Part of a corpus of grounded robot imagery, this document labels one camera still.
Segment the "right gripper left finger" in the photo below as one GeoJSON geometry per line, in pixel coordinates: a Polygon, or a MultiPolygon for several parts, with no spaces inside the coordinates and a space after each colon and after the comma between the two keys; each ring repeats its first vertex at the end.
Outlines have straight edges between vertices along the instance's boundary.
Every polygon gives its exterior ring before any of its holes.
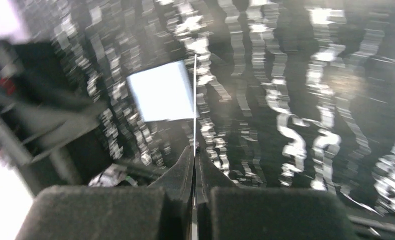
{"type": "Polygon", "coordinates": [[[19,240],[188,240],[194,156],[147,187],[52,186],[35,198],[19,240]]]}

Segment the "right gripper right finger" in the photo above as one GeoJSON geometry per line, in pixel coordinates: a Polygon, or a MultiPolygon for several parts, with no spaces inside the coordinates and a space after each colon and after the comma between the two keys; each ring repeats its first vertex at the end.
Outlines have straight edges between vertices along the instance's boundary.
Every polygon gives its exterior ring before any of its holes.
{"type": "Polygon", "coordinates": [[[344,206],[326,192],[241,188],[196,149],[198,237],[201,240],[354,240],[344,206]]]}

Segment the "black plastic toolbox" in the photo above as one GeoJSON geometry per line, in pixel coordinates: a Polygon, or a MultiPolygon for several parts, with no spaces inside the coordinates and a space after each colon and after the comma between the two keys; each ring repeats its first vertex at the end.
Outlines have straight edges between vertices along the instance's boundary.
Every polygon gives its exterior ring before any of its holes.
{"type": "Polygon", "coordinates": [[[112,163],[100,142],[101,101],[67,89],[46,43],[0,39],[0,150],[33,196],[53,185],[87,185],[112,163]]]}

